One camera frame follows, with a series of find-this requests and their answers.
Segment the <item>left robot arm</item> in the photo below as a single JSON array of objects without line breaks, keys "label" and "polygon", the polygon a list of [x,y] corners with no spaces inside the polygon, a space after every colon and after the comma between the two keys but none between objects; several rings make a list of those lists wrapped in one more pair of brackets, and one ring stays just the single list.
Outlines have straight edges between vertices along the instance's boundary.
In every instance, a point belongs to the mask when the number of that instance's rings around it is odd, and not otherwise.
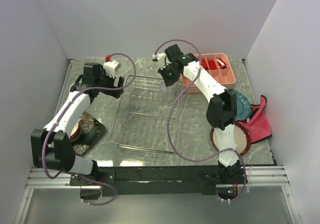
[{"label": "left robot arm", "polygon": [[96,161],[76,155],[70,137],[82,113],[99,93],[120,98],[124,78],[115,86],[115,72],[120,63],[114,59],[99,63],[85,63],[83,73],[70,88],[69,95],[56,116],[43,129],[30,135],[32,160],[38,168],[81,174],[88,185],[100,179]]}]

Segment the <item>wire dish rack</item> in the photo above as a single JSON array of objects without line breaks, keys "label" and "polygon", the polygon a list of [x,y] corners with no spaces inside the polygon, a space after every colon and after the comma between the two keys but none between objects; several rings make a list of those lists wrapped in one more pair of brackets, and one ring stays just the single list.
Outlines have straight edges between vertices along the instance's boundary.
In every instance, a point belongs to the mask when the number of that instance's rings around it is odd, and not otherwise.
[{"label": "wire dish rack", "polygon": [[181,104],[170,109],[183,89],[181,81],[166,87],[161,77],[137,75],[128,77],[132,84],[119,102],[110,142],[121,148],[171,154],[168,141],[177,143]]}]

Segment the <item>cream bowl brown stripes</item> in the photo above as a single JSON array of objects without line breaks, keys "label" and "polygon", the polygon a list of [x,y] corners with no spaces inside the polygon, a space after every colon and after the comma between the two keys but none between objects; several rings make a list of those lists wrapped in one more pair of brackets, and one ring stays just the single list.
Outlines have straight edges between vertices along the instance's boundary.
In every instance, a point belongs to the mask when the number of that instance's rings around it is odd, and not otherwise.
[{"label": "cream bowl brown stripes", "polygon": [[79,138],[81,134],[81,127],[79,125],[79,123],[76,123],[75,126],[73,127],[73,130],[70,134],[70,141],[74,142],[76,139]]}]

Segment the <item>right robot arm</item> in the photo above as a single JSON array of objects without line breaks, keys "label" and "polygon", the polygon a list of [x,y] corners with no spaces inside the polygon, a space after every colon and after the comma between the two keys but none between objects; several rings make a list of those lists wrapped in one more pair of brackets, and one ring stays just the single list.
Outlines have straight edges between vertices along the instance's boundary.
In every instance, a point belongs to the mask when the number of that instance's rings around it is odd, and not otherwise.
[{"label": "right robot arm", "polygon": [[222,184],[233,182],[243,174],[244,164],[236,151],[236,92],[219,84],[205,71],[200,55],[184,54],[176,44],[169,46],[163,53],[155,51],[152,60],[157,63],[158,72],[167,87],[174,85],[180,76],[184,76],[206,98],[206,119],[218,142],[218,173],[214,180]]}]

